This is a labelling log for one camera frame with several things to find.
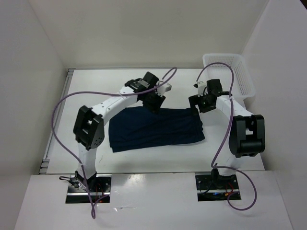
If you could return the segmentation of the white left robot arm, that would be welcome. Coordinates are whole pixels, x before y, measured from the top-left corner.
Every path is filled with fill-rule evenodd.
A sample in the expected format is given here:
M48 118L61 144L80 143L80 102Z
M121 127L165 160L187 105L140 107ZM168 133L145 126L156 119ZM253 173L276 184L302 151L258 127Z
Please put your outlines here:
M125 108L142 101L152 113L158 113L165 100L164 94L171 90L171 85L160 81L147 72L143 78L130 80L104 102L92 107L82 106L77 114L73 133L78 142L80 163L75 172L78 185L84 191L92 191L96 186L96 152L105 138L105 125Z

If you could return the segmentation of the navy blue shorts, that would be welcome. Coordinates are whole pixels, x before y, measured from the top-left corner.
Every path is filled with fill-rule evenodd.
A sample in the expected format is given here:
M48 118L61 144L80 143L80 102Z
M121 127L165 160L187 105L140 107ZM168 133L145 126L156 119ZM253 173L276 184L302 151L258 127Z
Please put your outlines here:
M144 107L126 108L109 121L113 152L194 144L205 140L203 123L190 108L161 108L154 114Z

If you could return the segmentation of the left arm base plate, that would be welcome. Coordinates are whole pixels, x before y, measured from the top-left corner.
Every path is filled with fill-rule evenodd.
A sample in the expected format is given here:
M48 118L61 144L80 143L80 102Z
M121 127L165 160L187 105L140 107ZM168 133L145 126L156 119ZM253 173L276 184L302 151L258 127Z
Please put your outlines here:
M60 179L68 182L66 204L90 203L86 189L78 182L74 175L61 176ZM111 192L111 174L98 174L94 185L91 185L90 195L92 202L109 203Z

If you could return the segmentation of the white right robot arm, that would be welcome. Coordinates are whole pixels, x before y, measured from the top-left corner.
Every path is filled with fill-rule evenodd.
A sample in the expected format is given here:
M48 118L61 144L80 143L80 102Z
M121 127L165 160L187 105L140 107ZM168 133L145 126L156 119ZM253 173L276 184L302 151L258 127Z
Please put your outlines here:
M222 143L228 145L230 154L222 163L213 163L211 185L222 188L235 176L235 171L265 150L265 121L241 106L228 91L222 89L219 79L194 84L197 94L189 97L194 118L212 110L221 111L228 119L227 136Z

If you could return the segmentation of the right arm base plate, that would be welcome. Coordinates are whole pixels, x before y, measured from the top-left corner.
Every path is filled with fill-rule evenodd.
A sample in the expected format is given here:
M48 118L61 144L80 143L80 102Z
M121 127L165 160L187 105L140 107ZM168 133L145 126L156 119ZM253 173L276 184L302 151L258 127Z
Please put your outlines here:
M235 175L218 176L213 179L208 173L195 174L197 197L203 201L241 200L239 186Z

